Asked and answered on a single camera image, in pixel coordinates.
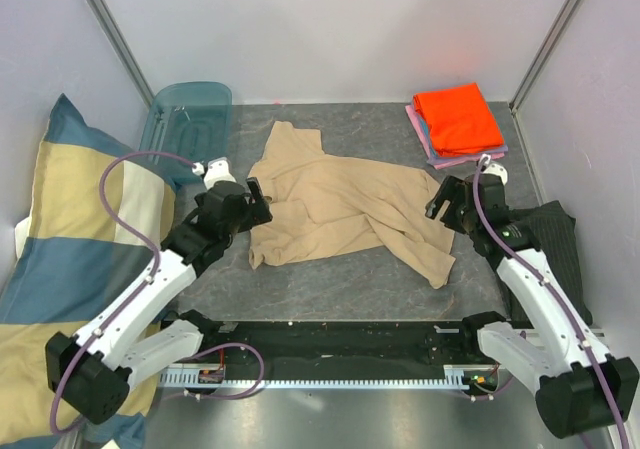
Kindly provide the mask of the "blue plastic bin lid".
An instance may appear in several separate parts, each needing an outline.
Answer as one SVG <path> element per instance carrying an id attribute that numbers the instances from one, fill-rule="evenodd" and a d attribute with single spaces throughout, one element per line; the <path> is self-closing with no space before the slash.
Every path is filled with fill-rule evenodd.
<path id="1" fill-rule="evenodd" d="M 139 149 L 203 163 L 224 157 L 232 112 L 231 90 L 222 83 L 172 84 L 153 99 Z"/>

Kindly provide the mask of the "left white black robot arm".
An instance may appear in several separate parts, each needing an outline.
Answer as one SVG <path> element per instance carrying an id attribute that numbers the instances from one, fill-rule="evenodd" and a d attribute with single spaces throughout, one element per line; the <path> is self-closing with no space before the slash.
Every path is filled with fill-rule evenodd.
<path id="1" fill-rule="evenodd" d="M 151 337 L 141 334 L 222 258 L 237 234 L 270 222 L 272 214 L 255 177 L 244 185 L 219 180 L 195 201 L 129 287 L 73 335 L 57 332 L 45 345 L 54 401 L 93 424 L 114 416 L 137 385 L 172 363 L 190 357 L 208 362 L 218 354 L 218 336 L 184 319 Z"/>

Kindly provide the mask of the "aluminium frame post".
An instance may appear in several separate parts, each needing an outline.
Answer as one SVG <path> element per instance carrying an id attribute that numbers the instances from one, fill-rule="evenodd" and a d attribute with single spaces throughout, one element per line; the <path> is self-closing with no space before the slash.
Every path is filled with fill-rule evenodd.
<path id="1" fill-rule="evenodd" d="M 147 107 L 150 107 L 155 94 L 144 76 L 124 34 L 120 30 L 106 0 L 85 1 L 92 10 L 97 22 L 101 26 L 143 102 Z"/>
<path id="2" fill-rule="evenodd" d="M 523 106 L 583 2 L 584 0 L 564 0 L 509 102 L 512 115 L 515 115 Z"/>

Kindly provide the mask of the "left aluminium frame post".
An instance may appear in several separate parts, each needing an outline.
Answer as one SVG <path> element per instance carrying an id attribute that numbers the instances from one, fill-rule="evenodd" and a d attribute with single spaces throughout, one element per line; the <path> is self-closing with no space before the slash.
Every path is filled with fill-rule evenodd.
<path id="1" fill-rule="evenodd" d="M 144 76 L 124 34 L 120 30 L 106 0 L 85 1 L 92 10 L 97 22 L 101 26 L 143 102 L 147 107 L 150 107 L 155 94 Z"/>

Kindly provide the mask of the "aluminium floor rails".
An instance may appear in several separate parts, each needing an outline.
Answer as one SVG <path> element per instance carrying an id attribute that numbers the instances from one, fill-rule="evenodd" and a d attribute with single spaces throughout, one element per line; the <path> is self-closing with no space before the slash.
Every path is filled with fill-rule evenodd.
<path id="1" fill-rule="evenodd" d="M 604 331 L 600 328 L 585 328 L 583 330 L 585 338 L 590 341 L 591 345 L 594 345 L 595 341 L 600 344 L 607 345 Z"/>

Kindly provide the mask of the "pink folded t shirt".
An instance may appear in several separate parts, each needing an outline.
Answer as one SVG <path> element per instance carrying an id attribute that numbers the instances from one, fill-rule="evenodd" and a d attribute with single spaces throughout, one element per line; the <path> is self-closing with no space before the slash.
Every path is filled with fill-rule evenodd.
<path id="1" fill-rule="evenodd" d="M 478 161 L 483 154 L 454 159 L 435 158 L 428 147 L 426 137 L 420 131 L 417 116 L 421 116 L 428 124 L 435 149 L 442 155 L 474 153 L 484 148 L 507 145 L 500 128 L 488 109 L 484 111 L 479 121 L 474 116 L 464 114 L 462 117 L 446 117 L 444 121 L 438 121 L 436 124 L 429 124 L 412 104 L 406 105 L 405 111 L 424 149 L 427 162 L 436 169 Z M 506 153 L 491 154 L 491 156 L 501 158 Z"/>

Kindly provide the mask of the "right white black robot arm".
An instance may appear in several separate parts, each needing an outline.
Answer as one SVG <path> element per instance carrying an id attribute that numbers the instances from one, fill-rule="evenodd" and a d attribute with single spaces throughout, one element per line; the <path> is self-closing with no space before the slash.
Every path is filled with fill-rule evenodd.
<path id="1" fill-rule="evenodd" d="M 429 219 L 468 236 L 503 287 L 518 301 L 541 344 L 525 340 L 495 312 L 464 318 L 458 350 L 467 361 L 489 357 L 527 387 L 547 429 L 563 439 L 614 425 L 625 429 L 639 383 L 628 358 L 614 357 L 556 279 L 544 250 L 562 235 L 540 229 L 537 209 L 512 210 L 503 177 L 490 171 L 448 176 L 426 206 Z"/>

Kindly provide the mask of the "right aluminium frame post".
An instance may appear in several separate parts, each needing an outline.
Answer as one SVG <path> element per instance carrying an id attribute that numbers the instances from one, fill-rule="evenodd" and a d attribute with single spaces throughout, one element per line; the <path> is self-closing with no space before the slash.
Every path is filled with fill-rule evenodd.
<path id="1" fill-rule="evenodd" d="M 512 115 L 515 115 L 523 106 L 583 2 L 584 0 L 564 0 L 509 102 Z"/>

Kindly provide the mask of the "blue beige striped pillow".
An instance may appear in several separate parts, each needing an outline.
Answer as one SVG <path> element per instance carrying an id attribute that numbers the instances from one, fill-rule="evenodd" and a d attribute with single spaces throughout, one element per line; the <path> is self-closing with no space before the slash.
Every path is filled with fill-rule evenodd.
<path id="1" fill-rule="evenodd" d="M 40 142 L 28 233 L 1 296 L 1 444 L 52 448 L 45 345 L 97 316 L 174 219 L 175 179 L 88 126 L 66 97 Z"/>

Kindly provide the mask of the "orange folded t shirt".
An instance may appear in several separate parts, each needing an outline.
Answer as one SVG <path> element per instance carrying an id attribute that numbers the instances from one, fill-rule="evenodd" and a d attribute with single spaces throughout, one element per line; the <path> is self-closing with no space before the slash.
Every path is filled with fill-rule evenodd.
<path id="1" fill-rule="evenodd" d="M 486 109 L 490 111 L 475 82 L 448 89 L 416 93 L 413 95 L 412 105 L 429 124 L 444 121 L 446 117 L 462 117 L 464 114 L 474 116 L 479 121 Z"/>

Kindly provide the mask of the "dark striped folded garment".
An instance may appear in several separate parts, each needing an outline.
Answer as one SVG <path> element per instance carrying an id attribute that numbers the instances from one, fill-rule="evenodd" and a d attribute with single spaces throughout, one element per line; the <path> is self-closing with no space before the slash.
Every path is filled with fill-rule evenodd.
<path id="1" fill-rule="evenodd" d="M 576 219 L 557 200 L 529 209 L 513 209 L 512 219 L 523 222 L 533 233 L 545 253 L 559 286 L 586 324 L 593 316 L 586 306 L 575 236 Z"/>

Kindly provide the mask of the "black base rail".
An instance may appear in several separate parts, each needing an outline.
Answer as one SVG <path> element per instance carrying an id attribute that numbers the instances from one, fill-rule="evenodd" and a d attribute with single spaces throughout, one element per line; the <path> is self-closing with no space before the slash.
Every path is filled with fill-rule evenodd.
<path id="1" fill-rule="evenodd" d="M 233 375 L 267 376 L 426 376 L 444 366 L 493 367 L 494 360 L 471 342 L 460 321 L 444 322 L 283 322 L 223 323 L 191 320 L 202 330 L 202 350 L 224 343 L 244 343 L 262 356 L 260 365 L 247 350 L 229 348 L 204 363 L 222 362 Z"/>

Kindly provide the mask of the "beige t shirt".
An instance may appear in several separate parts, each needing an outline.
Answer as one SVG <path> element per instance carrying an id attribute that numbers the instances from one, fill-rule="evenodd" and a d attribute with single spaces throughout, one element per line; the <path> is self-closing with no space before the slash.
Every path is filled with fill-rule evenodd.
<path id="1" fill-rule="evenodd" d="M 433 288 L 448 282 L 454 233 L 425 215 L 440 187 L 426 171 L 327 154 L 319 130 L 277 121 L 250 174 L 273 215 L 251 231 L 252 268 L 384 246 Z"/>

